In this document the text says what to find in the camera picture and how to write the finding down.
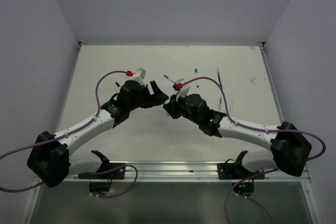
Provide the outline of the grey capped white marker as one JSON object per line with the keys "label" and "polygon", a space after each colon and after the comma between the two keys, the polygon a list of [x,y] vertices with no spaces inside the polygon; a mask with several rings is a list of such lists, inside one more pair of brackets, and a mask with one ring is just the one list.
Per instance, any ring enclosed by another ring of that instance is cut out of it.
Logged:
{"label": "grey capped white marker", "polygon": [[172,83],[175,83],[175,81],[173,79],[171,79],[169,76],[167,76],[166,74],[164,74],[164,78],[166,78],[167,80],[169,80]]}

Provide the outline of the pink capped white marker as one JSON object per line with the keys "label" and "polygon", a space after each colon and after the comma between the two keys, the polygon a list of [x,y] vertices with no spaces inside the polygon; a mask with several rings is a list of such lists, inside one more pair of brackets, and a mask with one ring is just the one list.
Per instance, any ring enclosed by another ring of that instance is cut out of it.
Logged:
{"label": "pink capped white marker", "polygon": [[167,111],[166,108],[165,108],[165,105],[166,105],[166,101],[163,102],[162,108],[163,108],[165,114],[166,114],[167,116],[170,116],[170,114],[168,113],[168,111]]}

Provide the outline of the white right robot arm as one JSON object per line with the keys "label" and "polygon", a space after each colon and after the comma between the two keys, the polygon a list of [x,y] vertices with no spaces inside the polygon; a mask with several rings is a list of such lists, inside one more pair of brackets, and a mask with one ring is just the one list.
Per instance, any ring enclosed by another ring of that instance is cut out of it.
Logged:
{"label": "white right robot arm", "polygon": [[210,109],[199,94],[179,98],[172,95],[163,108],[173,119],[184,117],[195,123],[208,136],[233,138],[262,147],[261,151],[240,152],[234,163],[224,168],[232,178],[260,175],[266,169],[279,169],[300,177],[312,149],[291,123],[266,125],[261,130],[253,123],[243,127],[240,122],[231,121],[227,114]]}

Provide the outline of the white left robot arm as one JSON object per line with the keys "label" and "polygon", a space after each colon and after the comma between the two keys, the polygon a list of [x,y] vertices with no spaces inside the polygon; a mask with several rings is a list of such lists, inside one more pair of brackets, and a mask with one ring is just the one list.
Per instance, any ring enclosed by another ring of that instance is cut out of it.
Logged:
{"label": "white left robot arm", "polygon": [[96,114],[64,131],[54,134],[42,132],[30,153],[27,166],[48,187],[55,187],[74,174],[104,178],[115,168],[102,153],[91,151],[91,160],[83,163],[71,159],[72,154],[94,137],[127,120],[133,110],[163,105],[167,100],[168,96],[155,81],[151,81],[149,86],[135,80],[126,81],[117,94],[98,106]]}

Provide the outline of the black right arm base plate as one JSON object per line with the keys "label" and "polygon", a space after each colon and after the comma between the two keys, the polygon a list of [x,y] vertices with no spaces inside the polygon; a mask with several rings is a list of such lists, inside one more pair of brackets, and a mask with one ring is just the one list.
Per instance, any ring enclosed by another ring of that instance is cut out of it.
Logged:
{"label": "black right arm base plate", "polygon": [[253,194],[255,190],[255,179],[265,179],[265,175],[263,175],[261,172],[249,172],[241,165],[236,165],[231,158],[224,163],[217,164],[217,173],[218,179],[220,180],[242,180],[246,177],[254,175],[254,178],[245,180],[233,188],[233,191],[236,194],[244,197],[250,197]]}

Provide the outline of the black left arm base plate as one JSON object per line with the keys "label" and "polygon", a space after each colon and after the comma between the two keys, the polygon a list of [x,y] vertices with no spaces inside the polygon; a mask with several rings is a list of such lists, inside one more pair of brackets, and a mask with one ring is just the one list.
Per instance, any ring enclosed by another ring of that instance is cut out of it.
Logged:
{"label": "black left arm base plate", "polygon": [[116,190],[112,188],[112,181],[123,180],[125,168],[120,167],[111,173],[95,175],[94,173],[81,173],[79,179],[89,179],[89,191],[94,195],[112,195]]}

